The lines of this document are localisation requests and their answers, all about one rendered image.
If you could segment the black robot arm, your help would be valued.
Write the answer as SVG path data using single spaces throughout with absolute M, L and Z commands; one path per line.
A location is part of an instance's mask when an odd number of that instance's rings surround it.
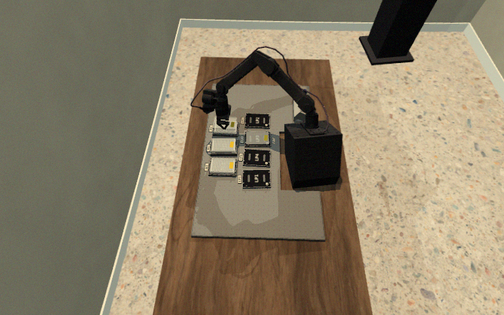
M 324 131 L 318 125 L 318 113 L 314 107 L 314 100 L 285 74 L 275 59 L 261 51 L 253 52 L 247 60 L 221 79 L 216 84 L 216 90 L 203 90 L 203 112 L 208 114 L 215 110 L 216 116 L 223 116 L 222 110 L 219 108 L 223 109 L 228 106 L 228 97 L 226 96 L 228 89 L 257 66 L 264 74 L 269 74 L 267 76 L 276 81 L 298 104 L 298 107 L 306 113 L 305 121 L 301 121 L 305 131 L 310 136 L 324 135 Z

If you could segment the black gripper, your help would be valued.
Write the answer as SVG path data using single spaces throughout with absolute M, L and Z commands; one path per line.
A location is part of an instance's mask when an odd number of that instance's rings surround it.
M 217 106 L 218 107 L 218 106 Z M 219 107 L 218 107 L 219 108 Z M 230 111 L 231 111 L 231 105 L 228 105 L 226 108 L 222 109 L 222 108 L 219 108 L 222 110 L 222 114 L 223 116 L 217 116 L 217 125 L 220 126 L 222 129 L 226 129 L 227 126 L 229 126 L 229 116 L 230 116 Z M 221 119 L 225 119 L 225 121 L 221 120 Z M 226 125 L 225 127 L 223 127 L 222 125 Z

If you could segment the beige control panel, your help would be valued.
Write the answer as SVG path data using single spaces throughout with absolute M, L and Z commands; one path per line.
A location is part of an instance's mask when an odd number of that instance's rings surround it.
M 307 88 L 298 85 L 300 88 L 308 91 Z M 293 100 L 293 121 L 305 121 L 305 113 L 298 107 L 298 104 Z

